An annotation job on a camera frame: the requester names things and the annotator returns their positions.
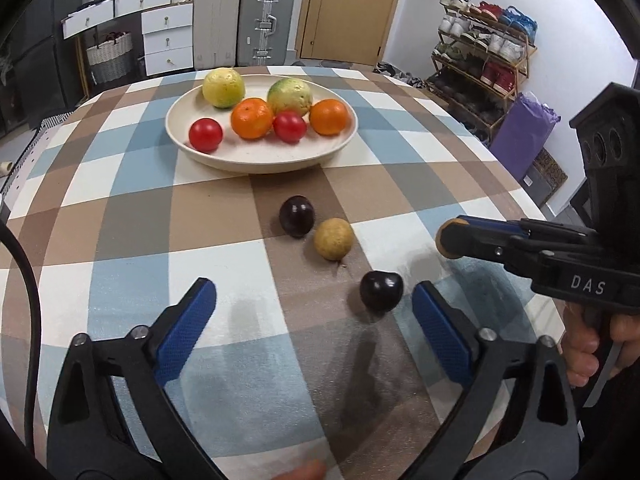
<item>metal screw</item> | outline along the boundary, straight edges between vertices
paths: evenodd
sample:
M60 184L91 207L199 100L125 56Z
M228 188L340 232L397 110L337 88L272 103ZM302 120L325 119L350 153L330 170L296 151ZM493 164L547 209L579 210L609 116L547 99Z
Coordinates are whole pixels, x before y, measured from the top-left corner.
M540 341L547 348L553 348L554 346L556 346L556 342L549 335L540 336L540 339L538 339L538 341Z
M498 335L495 333L495 330L491 330L490 328L481 328L478 330L478 335L480 336L480 339L485 341L495 341L498 339Z
M138 325L133 327L130 333L133 339L144 339L149 335L149 327L145 325Z
M73 346L80 346L86 343L86 340L89 336L85 333L76 334L74 338L71 340Z

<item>dark plum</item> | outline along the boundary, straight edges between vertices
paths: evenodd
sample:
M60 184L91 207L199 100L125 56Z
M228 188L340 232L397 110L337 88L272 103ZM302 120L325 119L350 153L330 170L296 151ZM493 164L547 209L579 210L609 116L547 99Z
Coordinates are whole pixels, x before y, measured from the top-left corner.
M377 313L391 311L402 299L404 283L395 272L371 270L360 280L360 298L364 305Z
M284 232L294 238L302 238L314 226L316 212L308 199L296 195L287 198L280 206L280 225Z

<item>wooden door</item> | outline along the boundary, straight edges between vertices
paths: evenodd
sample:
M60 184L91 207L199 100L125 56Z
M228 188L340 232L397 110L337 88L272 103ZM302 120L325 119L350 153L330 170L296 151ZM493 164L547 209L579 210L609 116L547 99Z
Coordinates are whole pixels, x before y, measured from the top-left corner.
M375 65L394 0L309 0L301 57Z

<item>wicker basket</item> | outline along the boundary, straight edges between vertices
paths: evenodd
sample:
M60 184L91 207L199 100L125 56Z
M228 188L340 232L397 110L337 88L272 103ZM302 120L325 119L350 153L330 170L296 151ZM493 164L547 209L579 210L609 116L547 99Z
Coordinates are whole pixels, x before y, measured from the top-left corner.
M86 56L96 84L121 78L135 69L130 32L109 34L101 44L89 47Z

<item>shoe rack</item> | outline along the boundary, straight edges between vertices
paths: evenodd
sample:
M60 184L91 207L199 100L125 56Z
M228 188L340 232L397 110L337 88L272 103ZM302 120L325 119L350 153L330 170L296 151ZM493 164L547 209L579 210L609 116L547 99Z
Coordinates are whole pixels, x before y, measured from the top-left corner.
M527 34L525 34L524 32L520 31L520 30L516 30L512 27L509 27L507 25L504 25L503 23L500 22L496 22L495 20L491 20L489 18L486 18L485 16L479 15L479 14L473 14L471 12L468 12L466 10L460 10L457 7L452 7L452 6L443 6L445 9L445 12L447 14L453 14L455 13L456 15L460 16L461 18L465 18L477 25L481 25L482 27L486 27L489 30L491 30L492 32L496 32L497 34L502 35L503 37L509 39L509 38L513 38L515 40L517 40L519 43L524 44L524 56L522 57L522 59L517 62L517 63L511 63L509 61L507 61L506 59L504 59L501 56L498 56L497 54L494 54L493 52L488 52L487 50L485 50L484 48L481 48L479 46L477 46L475 43L471 43L470 41L465 41L464 38L458 38L452 34L449 34L448 32L442 32L441 30L438 30L438 35L440 37L440 41L443 43L447 43L447 41L445 41L444 38L449 38L451 40L454 40L453 42L449 42L449 43L459 43L460 45L464 45L465 47L467 47L469 49L469 52L474 54L475 56L481 57L485 60L485 62L487 61L493 61L494 63L497 63L501 66L504 66L506 68L509 68L510 70L513 71L513 73L516 75L515 78L515 85L514 88L511 90L511 92L509 92L507 95L503 95L500 92L498 92L496 89L494 89L492 86L487 85L486 83L484 83L483 81L479 80L478 78L475 78L474 76L472 76L471 74L465 72L464 70L461 70L459 67L457 67L455 65L455 63L450 62L449 60L441 57L441 56L436 56L435 54L431 55L431 60L433 61L433 65L436 69L436 73L440 73L444 67L448 67L449 69L453 70L454 72L459 73L460 75L464 76L466 79L468 79L469 81L473 82L476 86L482 88L483 90L491 93L492 95L500 98L503 100L503 109L504 109L504 114L507 113L507 111L509 110L511 103L513 103L513 101L515 101L516 96L518 95L518 93L520 92L520 86L521 84L527 80L529 78L529 60L531 58L531 56L533 56L538 48L536 46L533 46L532 44L529 44L529 37ZM471 115L476 121L478 121L482 126L484 126L490 134L490 138L493 139L493 133L494 133L494 129L497 128L500 123L502 122L502 119L504 118L504 115L502 117L500 117L500 119L498 119L497 121L495 121L495 123L493 124L487 124L486 122L484 122L478 115L476 115L475 113L473 113L471 110L469 110L468 108L464 107L462 104L460 104L459 102L457 102L455 99L453 99L450 96L447 96L445 94L443 94L442 92L438 91L435 88L431 88L431 91L434 91L434 93L436 95L439 95L440 97L442 97L444 100L448 101L448 102L452 102L454 104L459 105L460 107L463 107L466 112L468 112L469 115Z

